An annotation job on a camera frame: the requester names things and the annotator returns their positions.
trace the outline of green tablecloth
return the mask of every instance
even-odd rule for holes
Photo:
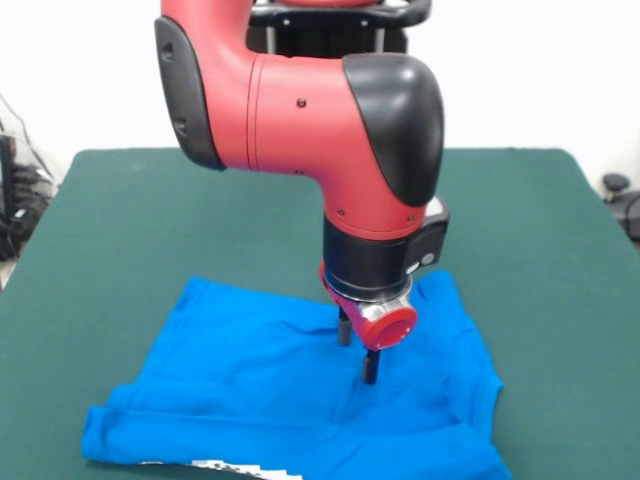
[[[638,478],[640,259],[574,160],[448,151],[439,193],[440,267],[506,383],[495,442],[514,478]],[[321,205],[309,180],[176,150],[79,155],[0,297],[0,478],[229,478],[88,464],[87,409],[134,380],[191,275],[328,302]]]

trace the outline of blue t-shirt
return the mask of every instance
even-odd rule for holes
[[[337,307],[191,279],[136,382],[90,409],[83,454],[305,480],[509,479],[491,444],[502,384],[451,276],[417,282],[412,303],[416,330],[370,386],[359,340],[337,345]]]

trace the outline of white wall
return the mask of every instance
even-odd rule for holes
[[[158,11],[158,0],[0,0],[0,92],[58,172],[84,148],[175,145]],[[561,147],[594,185],[608,170],[640,185],[640,2],[434,0],[410,36],[442,84],[448,146]]]

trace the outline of red robot arm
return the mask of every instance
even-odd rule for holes
[[[323,280],[365,345],[394,345],[415,323],[405,301],[410,272],[435,238],[424,219],[443,149],[437,82],[406,55],[252,52],[252,5],[162,1],[158,58],[176,136],[205,167],[316,180],[325,201]]]

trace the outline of black bracket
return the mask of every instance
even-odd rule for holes
[[[384,28],[418,25],[429,18],[431,0],[407,0],[405,5],[379,5],[361,8],[296,7],[279,3],[254,5],[252,27],[288,28]]]

